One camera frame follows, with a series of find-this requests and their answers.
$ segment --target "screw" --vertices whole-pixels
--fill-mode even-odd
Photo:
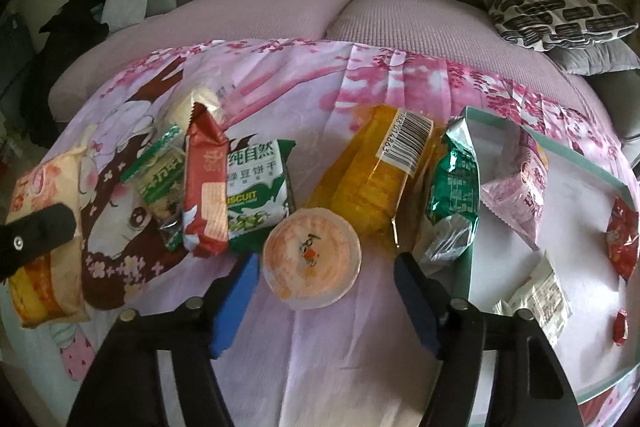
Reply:
[[[533,313],[531,313],[531,311],[527,310],[526,308],[518,310],[516,313],[518,314],[518,317],[520,317],[521,319],[524,319],[526,321],[532,321],[535,318],[533,316]]]
[[[190,310],[199,310],[202,308],[203,304],[204,301],[202,300],[202,297],[189,297],[184,303],[184,305]]]
[[[135,318],[136,318],[136,311],[135,310],[124,310],[120,314],[120,320],[123,321],[123,322],[131,322]]]
[[[466,301],[466,299],[461,299],[459,297],[452,298],[449,304],[453,309],[459,312],[463,312],[469,309],[468,301]]]

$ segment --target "ribbed pink fabric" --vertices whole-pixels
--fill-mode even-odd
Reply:
[[[454,0],[353,0],[329,28],[332,40],[449,58],[499,73],[579,110],[613,136],[609,115],[581,76],[543,53],[503,41],[484,11]]]
[[[130,62],[155,50],[213,39],[322,39],[351,0],[195,0],[126,28],[78,58],[49,93],[56,121],[70,121],[84,102]]]

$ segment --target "barcode label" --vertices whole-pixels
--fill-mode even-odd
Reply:
[[[433,121],[427,117],[398,109],[376,158],[398,167],[413,178],[432,130]]]

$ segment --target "red candy wrapper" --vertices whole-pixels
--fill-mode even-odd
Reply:
[[[629,326],[626,321],[626,312],[621,309],[618,311],[618,316],[613,322],[613,341],[617,346],[622,346],[628,336]]]
[[[616,197],[607,227],[607,253],[613,268],[628,282],[638,263],[638,213]]]
[[[201,103],[193,106],[186,136],[182,241],[198,257],[226,250],[226,157],[229,140]]]
[[[495,180],[480,189],[480,200],[533,249],[537,249],[549,163],[538,142],[507,121]]]

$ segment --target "snack package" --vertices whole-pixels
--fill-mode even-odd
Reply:
[[[537,250],[549,163],[538,142],[519,125],[507,121],[505,135],[497,177],[482,185],[480,199]]]
[[[224,114],[220,100],[209,87],[180,83],[174,88],[158,114],[160,134],[166,133],[172,126],[177,125],[181,129],[182,135],[185,135],[196,103],[206,107],[213,119],[218,124],[222,124]]]
[[[14,307],[25,328],[55,319],[88,320],[81,285],[82,232],[78,193],[80,159],[86,147],[56,156],[20,178],[14,189],[7,223],[55,203],[64,203],[76,217],[76,233],[68,243],[26,264],[8,279]]]
[[[424,183],[426,204],[412,252],[425,273],[460,257],[478,228],[478,160],[464,118],[451,121],[442,143],[444,157]]]
[[[406,109],[373,108],[305,206],[326,206],[358,235],[386,229],[402,192],[414,183],[443,131],[443,125]]]
[[[193,107],[186,137],[184,247],[197,257],[226,250],[226,157],[229,140],[207,108]]]
[[[618,316],[613,322],[613,341],[617,346],[622,346],[629,337],[629,324],[626,320],[626,311],[618,310]]]
[[[638,213],[617,196],[607,227],[607,253],[613,268],[628,282],[638,263]]]
[[[527,282],[516,290],[508,303],[498,302],[494,313],[513,315],[521,308],[534,314],[549,343],[555,346],[573,311],[546,252]]]
[[[269,288],[295,310],[322,308],[345,295],[358,276],[362,251],[347,220],[325,208],[301,208],[264,244]]]
[[[229,154],[226,211],[232,250],[261,252],[273,227],[295,210],[286,165],[295,145],[273,140]]]
[[[184,201],[184,134],[172,125],[145,149],[121,177],[132,184],[156,218],[166,247],[173,251],[182,241]]]

